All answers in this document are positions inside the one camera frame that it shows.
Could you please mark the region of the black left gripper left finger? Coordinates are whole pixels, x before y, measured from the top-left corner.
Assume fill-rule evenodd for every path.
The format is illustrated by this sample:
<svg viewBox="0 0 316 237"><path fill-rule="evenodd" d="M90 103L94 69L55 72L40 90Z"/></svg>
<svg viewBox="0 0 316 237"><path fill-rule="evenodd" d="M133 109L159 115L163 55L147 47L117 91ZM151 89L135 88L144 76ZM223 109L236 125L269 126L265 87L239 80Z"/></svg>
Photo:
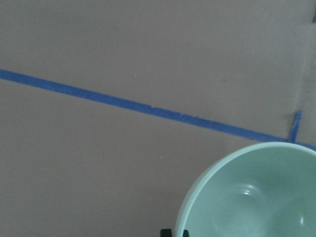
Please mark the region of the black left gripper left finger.
<svg viewBox="0 0 316 237"><path fill-rule="evenodd" d="M161 229L159 234L160 234L160 237L172 237L172 230L171 229Z"/></svg>

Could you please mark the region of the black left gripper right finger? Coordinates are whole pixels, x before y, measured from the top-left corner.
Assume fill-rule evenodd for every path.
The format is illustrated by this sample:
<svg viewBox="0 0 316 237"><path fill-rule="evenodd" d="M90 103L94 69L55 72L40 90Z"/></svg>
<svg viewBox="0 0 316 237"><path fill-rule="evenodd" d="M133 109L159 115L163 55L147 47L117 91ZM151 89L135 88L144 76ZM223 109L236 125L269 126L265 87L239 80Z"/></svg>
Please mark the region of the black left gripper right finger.
<svg viewBox="0 0 316 237"><path fill-rule="evenodd" d="M189 237L189 231L188 230L184 230L183 231L183 237Z"/></svg>

